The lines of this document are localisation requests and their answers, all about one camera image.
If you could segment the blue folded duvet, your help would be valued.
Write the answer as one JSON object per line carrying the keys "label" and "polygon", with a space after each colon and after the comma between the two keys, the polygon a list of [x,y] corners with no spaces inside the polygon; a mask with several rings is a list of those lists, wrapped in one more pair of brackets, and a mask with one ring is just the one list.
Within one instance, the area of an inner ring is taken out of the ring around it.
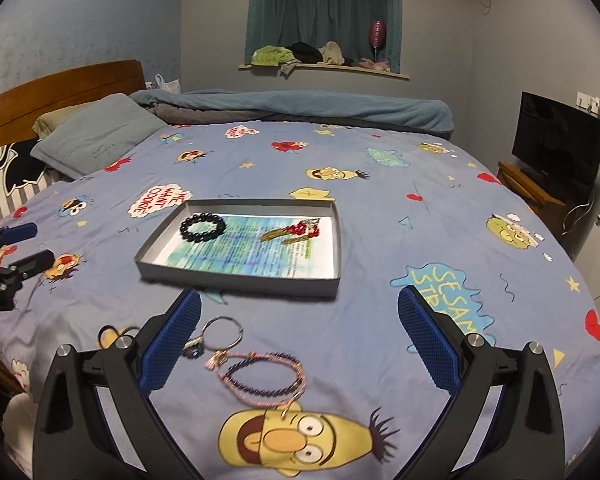
{"label": "blue folded duvet", "polygon": [[131,94],[131,99],[144,107],[166,104],[188,110],[255,110],[298,117],[352,119],[438,136],[448,136],[454,131],[451,109],[440,100],[311,90],[215,89],[185,93],[138,90]]}

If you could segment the white plastic bag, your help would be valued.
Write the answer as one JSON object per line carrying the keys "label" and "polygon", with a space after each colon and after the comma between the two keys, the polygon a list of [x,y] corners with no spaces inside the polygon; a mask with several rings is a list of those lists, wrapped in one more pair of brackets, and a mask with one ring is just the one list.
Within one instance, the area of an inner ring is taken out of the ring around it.
{"label": "white plastic bag", "polygon": [[160,90],[173,94],[180,94],[182,92],[181,81],[178,79],[167,81],[161,74],[157,74],[155,76],[155,82],[157,88]]}

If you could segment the silver bangle with charm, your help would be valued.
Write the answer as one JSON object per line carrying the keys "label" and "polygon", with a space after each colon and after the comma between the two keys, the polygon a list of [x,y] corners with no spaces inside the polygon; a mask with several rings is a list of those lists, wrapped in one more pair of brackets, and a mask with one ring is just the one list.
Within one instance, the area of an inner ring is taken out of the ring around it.
{"label": "silver bangle with charm", "polygon": [[206,352],[225,352],[240,344],[243,336],[244,328],[237,320],[227,315],[216,316],[186,341],[182,356],[194,360]]}

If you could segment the pink cloth on sill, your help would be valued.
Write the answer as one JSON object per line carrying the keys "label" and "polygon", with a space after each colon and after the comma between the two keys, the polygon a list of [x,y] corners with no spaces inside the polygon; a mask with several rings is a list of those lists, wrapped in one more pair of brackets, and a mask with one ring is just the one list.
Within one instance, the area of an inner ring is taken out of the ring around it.
{"label": "pink cloth on sill", "polygon": [[373,70],[374,72],[391,72],[390,64],[387,61],[373,61],[370,58],[361,58],[358,61],[358,67],[363,70]]}

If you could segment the blue cartoon bed sheet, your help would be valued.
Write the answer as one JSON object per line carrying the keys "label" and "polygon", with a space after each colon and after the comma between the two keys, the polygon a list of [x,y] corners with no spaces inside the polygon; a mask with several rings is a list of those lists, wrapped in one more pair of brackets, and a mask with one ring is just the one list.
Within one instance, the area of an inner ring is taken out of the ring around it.
{"label": "blue cartoon bed sheet", "polygon": [[128,152],[98,146],[15,222],[53,266],[0,317],[0,358],[39,396],[55,350],[92,350],[200,286],[212,346],[297,359],[290,408],[248,408],[203,360],[151,398],[211,479],[388,479],[448,395],[402,327],[414,286],[464,333],[542,344],[566,455],[600,428],[600,318],[531,209],[457,146],[418,133],[302,122],[166,127]]}

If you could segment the olive green pillow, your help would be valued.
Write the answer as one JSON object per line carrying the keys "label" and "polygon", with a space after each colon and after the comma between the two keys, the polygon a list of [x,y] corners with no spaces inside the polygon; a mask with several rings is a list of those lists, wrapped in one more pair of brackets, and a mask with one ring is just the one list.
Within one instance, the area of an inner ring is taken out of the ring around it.
{"label": "olive green pillow", "polygon": [[39,139],[45,139],[50,136],[60,125],[66,122],[69,118],[75,115],[84,107],[90,106],[90,103],[83,103],[79,105],[66,106],[47,112],[38,116],[32,125],[32,131],[38,136]]}

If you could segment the printed blue paper sheet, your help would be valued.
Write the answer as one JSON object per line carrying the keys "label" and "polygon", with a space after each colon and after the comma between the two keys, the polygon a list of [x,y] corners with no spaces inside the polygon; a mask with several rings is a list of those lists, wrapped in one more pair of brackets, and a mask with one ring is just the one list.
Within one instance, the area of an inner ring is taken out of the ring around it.
{"label": "printed blue paper sheet", "polygon": [[[189,242],[175,233],[152,263],[172,269],[257,278],[334,278],[334,222],[329,217],[223,214],[225,231],[213,240]],[[283,245],[281,238],[261,242],[265,232],[304,219],[320,220],[320,235]]]}

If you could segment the black television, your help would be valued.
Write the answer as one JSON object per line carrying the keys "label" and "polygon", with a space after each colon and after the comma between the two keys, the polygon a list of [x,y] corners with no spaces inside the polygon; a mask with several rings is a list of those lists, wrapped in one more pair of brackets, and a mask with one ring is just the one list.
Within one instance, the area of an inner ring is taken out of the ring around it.
{"label": "black television", "polygon": [[590,197],[600,169],[600,118],[522,92],[512,155],[561,200]]}

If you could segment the wooden headboard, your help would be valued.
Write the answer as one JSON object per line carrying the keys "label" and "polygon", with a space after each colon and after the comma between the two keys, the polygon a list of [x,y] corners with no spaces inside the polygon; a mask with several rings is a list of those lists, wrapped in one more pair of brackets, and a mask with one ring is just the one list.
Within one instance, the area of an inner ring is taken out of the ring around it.
{"label": "wooden headboard", "polygon": [[0,94],[0,146],[33,138],[32,125],[45,113],[143,88],[137,60],[85,65],[20,84]]}

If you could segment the striped black white pillow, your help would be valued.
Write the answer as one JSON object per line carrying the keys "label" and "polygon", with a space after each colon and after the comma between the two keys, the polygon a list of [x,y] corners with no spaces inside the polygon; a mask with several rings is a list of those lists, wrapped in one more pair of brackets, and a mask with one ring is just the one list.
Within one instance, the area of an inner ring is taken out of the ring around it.
{"label": "striped black white pillow", "polygon": [[31,155],[38,138],[0,146],[0,221],[61,180],[56,170]]}

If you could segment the dark teal curtain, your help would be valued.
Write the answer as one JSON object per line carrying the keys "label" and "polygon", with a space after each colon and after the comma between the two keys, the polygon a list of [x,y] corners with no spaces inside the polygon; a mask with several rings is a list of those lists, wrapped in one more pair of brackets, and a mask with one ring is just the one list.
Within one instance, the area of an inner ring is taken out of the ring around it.
{"label": "dark teal curtain", "polygon": [[373,20],[386,23],[385,47],[376,61],[401,70],[403,0],[249,0],[244,59],[264,46],[297,41],[319,49],[336,41],[345,58],[373,60],[368,31]]}

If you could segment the grey shallow cardboard tray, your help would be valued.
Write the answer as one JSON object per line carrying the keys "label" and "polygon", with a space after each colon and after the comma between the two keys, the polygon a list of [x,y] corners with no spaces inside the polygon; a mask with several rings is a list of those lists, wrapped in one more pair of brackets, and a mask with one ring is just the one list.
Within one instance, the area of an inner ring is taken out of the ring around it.
{"label": "grey shallow cardboard tray", "polygon": [[188,200],[134,257],[151,282],[248,296],[332,300],[340,227],[328,200]]}

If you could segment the red bead gold tassel jewelry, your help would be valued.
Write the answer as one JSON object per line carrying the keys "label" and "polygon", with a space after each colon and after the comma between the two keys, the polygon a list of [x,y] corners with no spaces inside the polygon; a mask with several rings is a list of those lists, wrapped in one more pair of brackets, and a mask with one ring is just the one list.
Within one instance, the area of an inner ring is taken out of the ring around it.
{"label": "red bead gold tassel jewelry", "polygon": [[319,235],[320,220],[304,219],[297,223],[290,224],[289,226],[283,226],[282,228],[276,228],[265,232],[260,236],[260,241],[270,242],[271,240],[276,240],[276,238],[281,238],[283,245],[291,245],[294,243],[305,242],[306,240],[312,240],[312,238],[318,237]]}

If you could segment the wooden window sill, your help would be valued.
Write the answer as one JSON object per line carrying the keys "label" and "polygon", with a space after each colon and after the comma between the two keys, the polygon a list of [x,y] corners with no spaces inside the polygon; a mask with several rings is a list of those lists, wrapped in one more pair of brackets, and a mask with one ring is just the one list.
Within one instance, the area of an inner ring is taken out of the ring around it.
{"label": "wooden window sill", "polygon": [[[264,70],[273,71],[276,74],[279,72],[278,67],[273,66],[252,66],[251,64],[239,64],[237,69],[241,72],[253,72],[254,70],[260,70],[263,72]],[[360,75],[368,75],[375,77],[384,77],[396,80],[404,80],[410,81],[411,77],[407,74],[402,73],[393,73],[393,72],[385,72],[384,70],[368,70],[367,68],[363,68],[360,66],[343,66],[343,65],[321,65],[321,64],[296,64],[294,65],[293,72],[300,72],[300,70],[305,70],[306,72],[333,72],[333,73],[350,73],[350,74],[360,74]]]}

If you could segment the green cloth on sill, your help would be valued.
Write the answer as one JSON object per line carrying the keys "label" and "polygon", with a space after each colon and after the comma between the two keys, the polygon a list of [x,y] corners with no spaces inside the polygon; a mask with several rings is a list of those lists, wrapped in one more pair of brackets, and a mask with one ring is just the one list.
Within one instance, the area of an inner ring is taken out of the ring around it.
{"label": "green cloth on sill", "polygon": [[296,62],[294,52],[279,46],[264,46],[251,55],[250,64],[256,67],[279,67]]}

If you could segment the grey blue pillow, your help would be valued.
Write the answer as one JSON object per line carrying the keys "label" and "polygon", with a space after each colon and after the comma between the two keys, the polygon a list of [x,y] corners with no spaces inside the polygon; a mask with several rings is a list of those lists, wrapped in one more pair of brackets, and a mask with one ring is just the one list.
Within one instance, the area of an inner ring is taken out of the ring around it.
{"label": "grey blue pillow", "polygon": [[31,156],[76,180],[103,170],[166,123],[122,93],[81,108],[45,139]]}

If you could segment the wooden tv stand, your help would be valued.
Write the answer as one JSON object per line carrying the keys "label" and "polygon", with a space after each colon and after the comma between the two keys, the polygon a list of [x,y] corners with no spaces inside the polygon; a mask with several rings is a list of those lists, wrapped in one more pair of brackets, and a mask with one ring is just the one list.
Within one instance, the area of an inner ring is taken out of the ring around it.
{"label": "wooden tv stand", "polygon": [[564,238],[564,222],[569,211],[568,203],[546,192],[539,183],[532,180],[526,168],[511,162],[498,162],[496,176],[509,191],[524,200],[527,206],[543,221],[558,240]]}

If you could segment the pink balloon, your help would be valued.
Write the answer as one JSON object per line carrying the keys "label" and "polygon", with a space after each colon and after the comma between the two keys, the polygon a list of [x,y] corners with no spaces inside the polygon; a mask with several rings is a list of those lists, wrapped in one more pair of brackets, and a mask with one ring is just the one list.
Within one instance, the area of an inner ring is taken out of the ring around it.
{"label": "pink balloon", "polygon": [[383,20],[373,20],[368,31],[368,42],[373,52],[374,61],[377,60],[379,52],[385,47],[386,36],[386,23]]}

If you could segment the black cloth on sill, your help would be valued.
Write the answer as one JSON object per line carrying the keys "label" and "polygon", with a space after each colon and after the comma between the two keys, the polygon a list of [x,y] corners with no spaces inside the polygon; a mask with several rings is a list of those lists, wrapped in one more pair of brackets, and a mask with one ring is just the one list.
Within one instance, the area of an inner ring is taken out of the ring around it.
{"label": "black cloth on sill", "polygon": [[302,64],[320,64],[324,61],[320,50],[302,41],[290,44],[287,49],[291,50],[294,58]]}

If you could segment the beige cloth on sill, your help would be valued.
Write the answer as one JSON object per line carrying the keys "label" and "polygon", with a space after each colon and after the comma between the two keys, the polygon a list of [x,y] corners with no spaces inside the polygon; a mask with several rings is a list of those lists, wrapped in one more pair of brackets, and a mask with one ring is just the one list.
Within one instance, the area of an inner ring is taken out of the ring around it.
{"label": "beige cloth on sill", "polygon": [[335,66],[343,66],[346,60],[342,54],[341,48],[336,41],[327,41],[323,47],[318,49],[320,51],[320,55],[322,57],[320,64],[321,65],[335,65]]}

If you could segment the white wall power strip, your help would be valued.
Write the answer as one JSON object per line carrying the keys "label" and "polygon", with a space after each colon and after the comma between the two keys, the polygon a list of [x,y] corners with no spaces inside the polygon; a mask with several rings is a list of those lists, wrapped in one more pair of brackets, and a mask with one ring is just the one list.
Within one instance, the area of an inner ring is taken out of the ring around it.
{"label": "white wall power strip", "polygon": [[576,97],[576,107],[585,110],[588,114],[600,118],[600,98],[594,98],[583,92],[578,91]]}

